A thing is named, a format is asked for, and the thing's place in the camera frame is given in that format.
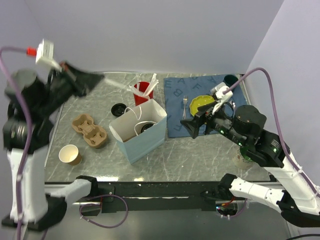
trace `marble table surface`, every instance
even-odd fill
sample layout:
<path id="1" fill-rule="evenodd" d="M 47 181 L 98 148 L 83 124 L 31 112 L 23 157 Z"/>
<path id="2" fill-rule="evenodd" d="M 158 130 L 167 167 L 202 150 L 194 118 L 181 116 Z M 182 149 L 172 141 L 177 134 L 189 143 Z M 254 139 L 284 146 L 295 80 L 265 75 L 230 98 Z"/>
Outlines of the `marble table surface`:
<path id="1" fill-rule="evenodd" d="M 149 82 L 152 73 L 106 73 L 108 79 L 126 85 L 140 81 Z M 165 109 L 164 78 L 197 77 L 206 74 L 158 73 L 159 84 L 153 98 Z M 105 81 L 86 97 L 72 97 L 66 102 L 58 115 L 57 127 L 52 137 L 46 160 L 46 182 L 72 182 L 79 175 L 93 176 L 98 181 L 219 181 L 224 174 L 235 174 L 247 181 L 269 181 L 268 173 L 257 164 L 249 170 L 237 168 L 232 161 L 238 146 L 219 134 L 191 137 L 168 138 L 148 155 L 130 165 L 120 152 L 116 140 L 109 130 L 109 123 L 115 119 L 111 107 L 124 103 L 134 107 L 131 92 L 108 85 Z M 108 134 L 107 144 L 91 148 L 83 136 L 76 133 L 72 120 L 82 113 L 94 118 L 94 123 L 102 126 Z M 74 144 L 79 148 L 83 159 L 76 166 L 62 163 L 58 154 L 60 149 Z"/>

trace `paper bag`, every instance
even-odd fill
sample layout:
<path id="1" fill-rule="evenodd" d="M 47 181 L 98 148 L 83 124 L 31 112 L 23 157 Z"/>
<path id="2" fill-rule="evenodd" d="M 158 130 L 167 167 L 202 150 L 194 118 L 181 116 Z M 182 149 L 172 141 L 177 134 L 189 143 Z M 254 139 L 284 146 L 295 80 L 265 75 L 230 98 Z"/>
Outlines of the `paper bag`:
<path id="1" fill-rule="evenodd" d="M 156 124 L 140 133 L 146 123 L 135 125 L 143 121 L 153 121 Z M 167 113 L 154 99 L 150 99 L 113 120 L 109 128 L 121 152 L 133 164 L 165 142 Z"/>

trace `green bowl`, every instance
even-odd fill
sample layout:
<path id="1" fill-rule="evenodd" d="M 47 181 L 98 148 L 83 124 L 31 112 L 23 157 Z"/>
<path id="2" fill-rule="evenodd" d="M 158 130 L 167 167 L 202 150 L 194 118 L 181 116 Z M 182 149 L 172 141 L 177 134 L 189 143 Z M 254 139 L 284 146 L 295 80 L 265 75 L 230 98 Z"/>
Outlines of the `green bowl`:
<path id="1" fill-rule="evenodd" d="M 190 113 L 192 116 L 195 116 L 198 112 L 198 107 L 202 107 L 207 104 L 213 103 L 215 100 L 212 96 L 209 95 L 200 95 L 192 99 L 190 103 Z"/>

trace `fork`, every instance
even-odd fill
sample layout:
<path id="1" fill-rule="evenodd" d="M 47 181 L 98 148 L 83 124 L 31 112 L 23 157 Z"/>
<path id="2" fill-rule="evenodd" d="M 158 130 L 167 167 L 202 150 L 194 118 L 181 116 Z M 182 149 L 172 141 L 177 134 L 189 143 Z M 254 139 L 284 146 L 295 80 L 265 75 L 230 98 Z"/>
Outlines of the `fork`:
<path id="1" fill-rule="evenodd" d="M 183 104 L 184 104 L 184 106 L 183 106 L 183 115 L 182 115 L 183 119 L 186 119 L 186 105 L 187 105 L 187 103 L 188 103 L 188 96 L 185 95 L 183 97 Z"/>

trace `black lid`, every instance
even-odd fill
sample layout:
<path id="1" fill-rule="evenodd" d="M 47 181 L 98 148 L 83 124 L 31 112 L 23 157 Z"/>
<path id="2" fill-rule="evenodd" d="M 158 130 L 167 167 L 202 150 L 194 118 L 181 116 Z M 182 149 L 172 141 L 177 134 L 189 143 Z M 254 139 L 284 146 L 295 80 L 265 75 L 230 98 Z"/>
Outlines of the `black lid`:
<path id="1" fill-rule="evenodd" d="M 120 117 L 122 114 L 125 113 L 126 108 L 127 108 L 127 106 L 125 104 L 117 103 L 112 106 L 111 113 L 116 117 Z"/>
<path id="2" fill-rule="evenodd" d="M 154 124 L 153 123 L 147 123 L 146 125 L 144 125 L 142 128 L 141 128 L 141 133 L 143 133 L 145 130 L 151 128 Z"/>

